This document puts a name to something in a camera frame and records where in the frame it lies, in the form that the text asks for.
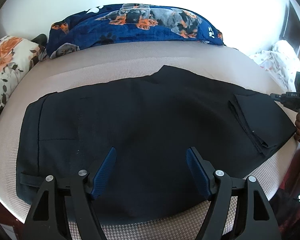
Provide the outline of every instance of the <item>gray mattress cover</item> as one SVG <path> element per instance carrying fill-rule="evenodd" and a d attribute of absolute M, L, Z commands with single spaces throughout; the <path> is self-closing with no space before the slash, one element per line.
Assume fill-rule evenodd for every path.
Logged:
<path fill-rule="evenodd" d="M 29 103 L 55 91 L 151 75 L 163 65 L 183 68 L 261 93 L 283 93 L 267 72 L 241 52 L 199 42 L 111 44 L 39 62 L 17 86 L 0 116 L 0 202 L 16 218 L 25 221 L 30 206 L 16 195 L 16 158 L 22 119 Z M 296 114 L 283 109 L 294 122 Z M 275 155 L 251 173 L 257 177 L 268 199 L 277 191 L 296 147 L 297 143 L 291 138 Z M 232 228 L 235 205 L 236 198 L 233 197 L 224 233 Z M 192 240 L 199 231 L 208 207 L 209 202 L 205 201 L 172 217 L 102 228 L 109 240 Z M 74 222 L 70 223 L 70 229 L 73 239 L 80 239 Z"/>

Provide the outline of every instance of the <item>paw print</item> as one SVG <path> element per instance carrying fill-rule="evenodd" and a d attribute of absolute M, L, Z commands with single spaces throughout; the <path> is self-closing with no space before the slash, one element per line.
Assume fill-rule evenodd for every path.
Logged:
<path fill-rule="evenodd" d="M 212 37 L 212 38 L 214 38 L 214 33 L 213 33 L 212 28 L 209 26 L 208 29 L 209 29 L 209 36 Z"/>
<path fill-rule="evenodd" d="M 116 35 L 112 36 L 112 33 L 108 33 L 107 36 L 101 35 L 99 42 L 101 45 L 113 44 L 116 38 Z"/>
<path fill-rule="evenodd" d="M 98 13 L 98 12 L 99 12 L 99 9 L 101 9 L 101 8 L 103 8 L 103 5 L 98 6 L 98 7 L 91 8 L 90 10 L 88 10 L 88 11 L 86 12 L 86 14 L 87 14 L 87 13 L 90 13 L 90 12 Z"/>

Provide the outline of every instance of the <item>black trousers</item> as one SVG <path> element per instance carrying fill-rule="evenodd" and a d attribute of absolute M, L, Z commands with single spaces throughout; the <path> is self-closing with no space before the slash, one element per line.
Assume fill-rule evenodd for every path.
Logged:
<path fill-rule="evenodd" d="M 30 104 L 20 134 L 17 194 L 28 203 L 47 175 L 88 169 L 113 146 L 117 161 L 93 205 L 102 224 L 182 212 L 205 200 L 186 163 L 203 159 L 243 178 L 295 127 L 268 95 L 163 66 L 151 76 L 52 93 Z"/>

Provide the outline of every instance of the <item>white wall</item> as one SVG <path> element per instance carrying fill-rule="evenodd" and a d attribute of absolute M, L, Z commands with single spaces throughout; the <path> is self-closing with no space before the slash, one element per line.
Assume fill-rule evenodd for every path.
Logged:
<path fill-rule="evenodd" d="M 49 34 L 53 22 L 89 8 L 115 3 L 148 3 L 187 8 L 223 33 L 227 46 L 247 55 L 278 41 L 289 0 L 7 0 L 0 10 L 0 37 L 32 39 Z M 300 7 L 291 0 L 297 13 Z"/>

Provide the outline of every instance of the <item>metal pivot screw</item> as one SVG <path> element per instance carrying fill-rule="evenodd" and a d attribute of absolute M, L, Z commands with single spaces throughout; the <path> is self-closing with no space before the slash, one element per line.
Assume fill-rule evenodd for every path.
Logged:
<path fill-rule="evenodd" d="M 87 174 L 87 171 L 86 170 L 81 170 L 78 172 L 79 176 L 84 176 Z"/>
<path fill-rule="evenodd" d="M 248 179 L 249 179 L 251 182 L 256 182 L 256 181 L 257 181 L 256 177 L 253 177 L 253 176 L 249 176 Z"/>
<path fill-rule="evenodd" d="M 52 181 L 53 180 L 53 176 L 52 175 L 49 175 L 46 177 L 46 181 Z"/>
<path fill-rule="evenodd" d="M 225 173 L 221 170 L 217 170 L 216 171 L 216 175 L 219 176 L 219 177 L 222 177 Z"/>

